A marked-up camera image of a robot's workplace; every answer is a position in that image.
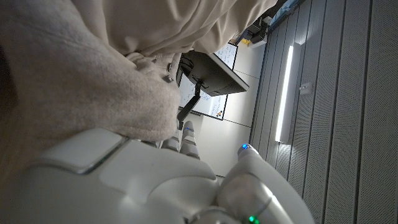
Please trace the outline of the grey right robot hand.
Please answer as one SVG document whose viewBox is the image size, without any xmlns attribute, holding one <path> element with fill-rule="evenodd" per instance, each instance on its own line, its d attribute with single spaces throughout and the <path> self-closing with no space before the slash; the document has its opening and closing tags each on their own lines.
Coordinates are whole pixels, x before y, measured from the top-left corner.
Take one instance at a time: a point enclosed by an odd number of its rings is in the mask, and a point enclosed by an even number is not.
<svg viewBox="0 0 398 224">
<path fill-rule="evenodd" d="M 312 223 L 292 186 L 250 145 L 219 180 L 191 126 L 161 145 L 105 129 L 50 148 L 7 183 L 2 223 Z"/>
</svg>

